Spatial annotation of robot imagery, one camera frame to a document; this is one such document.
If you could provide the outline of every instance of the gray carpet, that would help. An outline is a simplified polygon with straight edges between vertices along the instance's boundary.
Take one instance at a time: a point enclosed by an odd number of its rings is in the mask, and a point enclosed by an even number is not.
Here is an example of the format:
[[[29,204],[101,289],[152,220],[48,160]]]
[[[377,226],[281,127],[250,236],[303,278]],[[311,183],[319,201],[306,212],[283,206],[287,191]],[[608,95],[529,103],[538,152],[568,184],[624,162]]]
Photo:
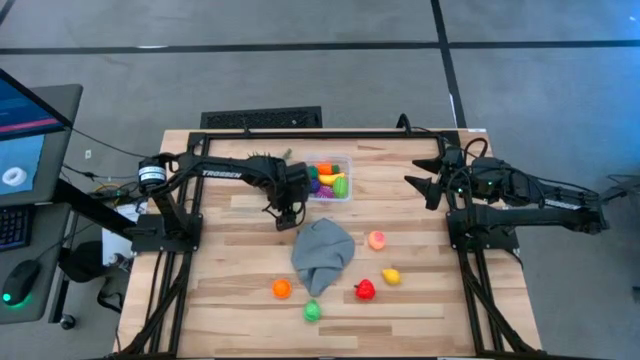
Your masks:
[[[640,39],[634,1],[441,0],[449,40]],[[0,48],[436,41],[422,0],[17,0]],[[487,128],[495,154],[543,177],[596,190],[608,173],[640,173],[637,48],[452,50],[469,127]],[[322,106],[325,127],[453,127],[440,51],[11,55],[0,66],[28,86],[81,83],[77,127],[152,154],[165,129],[197,128],[200,112]],[[85,150],[92,158],[84,159]],[[66,161],[131,175],[137,160],[72,137]],[[69,174],[83,190],[96,184]],[[543,346],[566,355],[635,359],[640,353],[638,199],[606,207],[612,229],[518,232]],[[97,233],[83,234],[91,238]],[[74,331],[44,321],[0,327],[0,359],[102,356],[116,314],[101,283],[73,285]],[[92,317],[94,321],[82,319]]]

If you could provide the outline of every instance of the red toy apple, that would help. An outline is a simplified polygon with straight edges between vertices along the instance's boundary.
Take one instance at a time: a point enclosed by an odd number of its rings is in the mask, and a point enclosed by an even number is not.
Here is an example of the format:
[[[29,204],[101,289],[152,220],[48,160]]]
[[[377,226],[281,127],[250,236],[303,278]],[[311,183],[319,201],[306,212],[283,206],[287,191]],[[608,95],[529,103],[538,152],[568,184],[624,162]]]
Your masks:
[[[356,297],[360,300],[371,300],[376,296],[376,289],[373,287],[373,283],[369,279],[360,281],[359,285],[355,286]]]

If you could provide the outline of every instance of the keyboard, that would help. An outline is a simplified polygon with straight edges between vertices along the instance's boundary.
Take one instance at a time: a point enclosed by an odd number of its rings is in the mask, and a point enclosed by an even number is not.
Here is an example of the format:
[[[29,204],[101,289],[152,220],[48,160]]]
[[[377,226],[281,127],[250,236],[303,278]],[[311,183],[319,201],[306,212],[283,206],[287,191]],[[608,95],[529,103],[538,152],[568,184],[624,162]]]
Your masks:
[[[0,251],[29,245],[34,206],[0,208]]]
[[[321,128],[319,106],[203,112],[201,129]]]

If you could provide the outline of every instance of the green toy lime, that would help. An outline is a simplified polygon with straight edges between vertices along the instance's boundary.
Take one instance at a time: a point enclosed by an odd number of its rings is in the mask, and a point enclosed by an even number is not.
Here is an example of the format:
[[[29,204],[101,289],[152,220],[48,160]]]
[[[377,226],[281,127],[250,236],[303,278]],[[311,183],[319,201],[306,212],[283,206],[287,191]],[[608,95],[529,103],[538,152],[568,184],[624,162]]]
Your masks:
[[[309,300],[307,305],[304,306],[304,319],[309,322],[316,322],[320,320],[321,316],[322,310],[320,310],[320,305],[318,305],[315,299]]]
[[[344,199],[349,195],[347,179],[339,177],[333,182],[333,195],[338,199]]]

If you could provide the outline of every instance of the purple toy grape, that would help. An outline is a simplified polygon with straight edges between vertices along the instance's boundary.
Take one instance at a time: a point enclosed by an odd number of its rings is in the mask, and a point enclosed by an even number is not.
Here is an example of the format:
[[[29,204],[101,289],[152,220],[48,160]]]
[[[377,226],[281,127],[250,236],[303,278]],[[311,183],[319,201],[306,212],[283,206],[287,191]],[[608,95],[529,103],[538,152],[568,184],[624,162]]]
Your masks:
[[[333,189],[331,186],[320,186],[320,189],[316,193],[316,197],[323,199],[333,199]]]
[[[316,179],[311,180],[311,193],[315,194],[320,190],[320,182]]]

